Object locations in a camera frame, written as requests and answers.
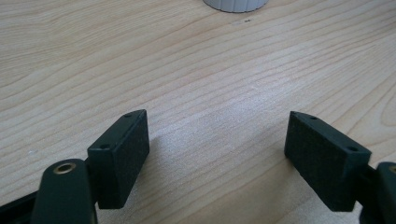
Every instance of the wood grain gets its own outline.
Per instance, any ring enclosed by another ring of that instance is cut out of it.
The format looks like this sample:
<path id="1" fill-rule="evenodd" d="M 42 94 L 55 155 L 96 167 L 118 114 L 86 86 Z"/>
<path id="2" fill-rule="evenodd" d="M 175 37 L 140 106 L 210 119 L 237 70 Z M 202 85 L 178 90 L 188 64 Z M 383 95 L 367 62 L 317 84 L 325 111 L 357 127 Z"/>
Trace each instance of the wood grain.
<path id="1" fill-rule="evenodd" d="M 100 223 L 358 223 L 283 155 L 291 110 L 396 161 L 396 1 L 0 0 L 0 204 L 146 108 L 151 151 Z"/>

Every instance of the small hole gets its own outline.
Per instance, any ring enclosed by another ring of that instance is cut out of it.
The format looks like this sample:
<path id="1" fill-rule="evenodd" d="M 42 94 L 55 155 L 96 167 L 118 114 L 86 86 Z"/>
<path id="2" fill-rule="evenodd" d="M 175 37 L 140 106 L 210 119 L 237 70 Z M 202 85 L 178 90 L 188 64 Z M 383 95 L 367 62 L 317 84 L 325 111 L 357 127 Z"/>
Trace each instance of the small hole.
<path id="1" fill-rule="evenodd" d="M 100 146 L 100 148 L 101 148 L 101 149 L 108 149 L 108 148 L 110 148 L 110 145 L 109 145 L 109 144 L 102 144 L 102 145 Z"/>
<path id="2" fill-rule="evenodd" d="M 356 147 L 347 147 L 347 149 L 349 149 L 351 151 L 359 151 Z"/>
<path id="3" fill-rule="evenodd" d="M 389 169 L 396 174 L 396 166 L 390 166 Z"/>
<path id="4" fill-rule="evenodd" d="M 54 170 L 53 173 L 57 175 L 64 175 L 69 173 L 70 171 L 74 170 L 76 168 L 76 165 L 74 163 L 64 163 L 59 166 L 57 166 Z"/>

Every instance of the black clamp jaw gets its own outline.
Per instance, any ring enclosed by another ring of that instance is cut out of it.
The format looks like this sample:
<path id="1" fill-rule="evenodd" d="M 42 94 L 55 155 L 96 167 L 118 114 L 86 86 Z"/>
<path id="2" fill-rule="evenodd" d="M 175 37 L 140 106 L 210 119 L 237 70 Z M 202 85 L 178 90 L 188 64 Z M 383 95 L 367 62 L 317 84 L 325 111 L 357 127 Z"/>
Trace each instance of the black clamp jaw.
<path id="1" fill-rule="evenodd" d="M 146 110 L 120 117 L 89 148 L 44 172 L 38 192 L 0 208 L 3 223 L 97 223 L 100 209 L 122 208 L 149 154 Z"/>
<path id="2" fill-rule="evenodd" d="M 396 223 L 396 163 L 368 165 L 371 151 L 316 117 L 290 112 L 285 155 L 334 212 L 361 203 L 360 222 Z"/>

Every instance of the light wood surface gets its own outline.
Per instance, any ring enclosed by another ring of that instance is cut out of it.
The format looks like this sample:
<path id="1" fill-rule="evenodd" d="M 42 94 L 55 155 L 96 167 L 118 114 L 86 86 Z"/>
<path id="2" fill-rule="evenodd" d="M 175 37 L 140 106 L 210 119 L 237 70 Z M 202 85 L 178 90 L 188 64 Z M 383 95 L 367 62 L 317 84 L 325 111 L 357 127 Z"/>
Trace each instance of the light wood surface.
<path id="1" fill-rule="evenodd" d="M 396 161 L 396 1 L 0 0 L 0 204 L 148 111 L 150 154 L 100 223 L 358 223 L 285 159 L 291 110 Z"/>

